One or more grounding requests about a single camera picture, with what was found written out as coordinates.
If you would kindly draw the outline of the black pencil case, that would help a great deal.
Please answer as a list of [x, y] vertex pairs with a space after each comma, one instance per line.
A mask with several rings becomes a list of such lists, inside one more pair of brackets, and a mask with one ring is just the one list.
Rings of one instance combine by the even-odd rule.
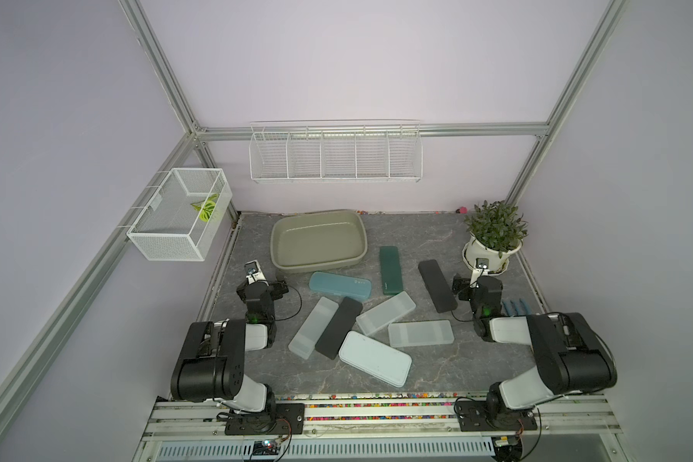
[[418, 270], [435, 310], [438, 313], [456, 310], [457, 300], [438, 262], [436, 260], [421, 261], [418, 264]]
[[315, 351], [334, 360], [362, 310], [363, 304], [360, 301], [344, 298], [316, 343]]

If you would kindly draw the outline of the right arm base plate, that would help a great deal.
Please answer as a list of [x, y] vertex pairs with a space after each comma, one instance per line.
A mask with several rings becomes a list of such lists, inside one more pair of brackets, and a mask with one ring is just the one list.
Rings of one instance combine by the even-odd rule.
[[538, 429], [531, 410], [509, 410], [497, 403], [460, 397], [452, 406], [462, 432], [502, 431], [522, 433]]

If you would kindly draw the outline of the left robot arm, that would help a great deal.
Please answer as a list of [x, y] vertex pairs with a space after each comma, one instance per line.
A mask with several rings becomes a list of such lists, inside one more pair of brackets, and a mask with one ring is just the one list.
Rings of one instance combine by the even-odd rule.
[[172, 398], [217, 400], [239, 413], [267, 412], [273, 401], [271, 387], [246, 375], [244, 360], [247, 352], [275, 343], [275, 302], [288, 292], [284, 281], [246, 281], [237, 288], [246, 317], [192, 323], [171, 375]]

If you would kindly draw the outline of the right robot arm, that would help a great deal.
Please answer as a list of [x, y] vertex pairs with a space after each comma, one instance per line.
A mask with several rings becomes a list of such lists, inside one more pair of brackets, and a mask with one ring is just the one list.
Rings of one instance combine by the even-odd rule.
[[595, 394], [616, 385], [613, 355], [580, 313], [502, 313], [502, 281], [452, 279], [452, 292], [471, 305], [475, 333], [487, 343], [527, 346], [534, 366], [491, 386], [486, 413], [524, 411], [569, 394]]

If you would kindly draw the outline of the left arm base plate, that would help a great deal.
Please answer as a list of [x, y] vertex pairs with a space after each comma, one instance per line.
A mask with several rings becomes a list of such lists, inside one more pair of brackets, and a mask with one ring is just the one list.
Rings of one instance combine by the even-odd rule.
[[305, 424], [301, 403], [267, 404], [264, 411], [232, 411], [226, 415], [227, 436], [300, 435]]

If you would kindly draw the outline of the teal blue pencil case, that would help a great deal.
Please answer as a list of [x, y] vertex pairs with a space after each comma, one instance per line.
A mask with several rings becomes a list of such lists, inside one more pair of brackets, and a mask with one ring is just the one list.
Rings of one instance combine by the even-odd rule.
[[309, 288], [320, 294], [364, 302], [371, 297], [373, 286], [368, 279], [316, 271], [310, 277]]

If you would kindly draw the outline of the dark green pencil case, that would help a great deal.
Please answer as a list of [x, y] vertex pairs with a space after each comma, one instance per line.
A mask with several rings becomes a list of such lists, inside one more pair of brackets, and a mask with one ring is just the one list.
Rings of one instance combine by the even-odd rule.
[[396, 246], [379, 248], [381, 287], [385, 296], [396, 296], [404, 290], [400, 252]]

